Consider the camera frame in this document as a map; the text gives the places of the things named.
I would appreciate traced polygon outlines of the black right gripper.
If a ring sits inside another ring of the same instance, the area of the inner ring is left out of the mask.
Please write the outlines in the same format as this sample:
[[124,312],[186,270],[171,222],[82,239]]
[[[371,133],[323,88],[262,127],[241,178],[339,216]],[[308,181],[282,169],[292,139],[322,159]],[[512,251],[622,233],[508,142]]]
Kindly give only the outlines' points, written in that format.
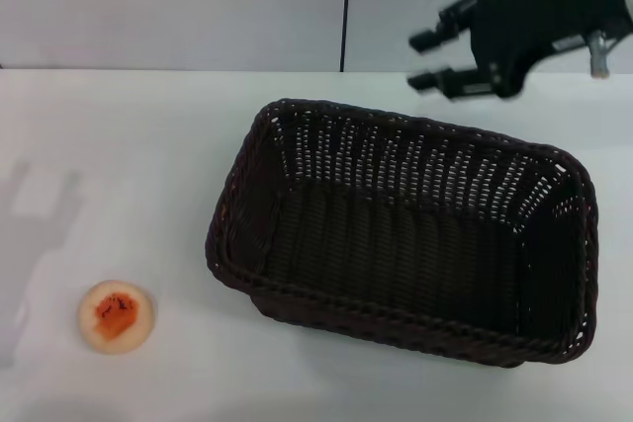
[[582,47],[591,75],[604,78],[611,50],[632,34],[632,17],[625,0],[459,0],[438,13],[434,29],[408,42],[426,52],[469,28],[477,68],[414,73],[408,86],[418,93],[437,90],[449,100],[510,98],[537,63]]

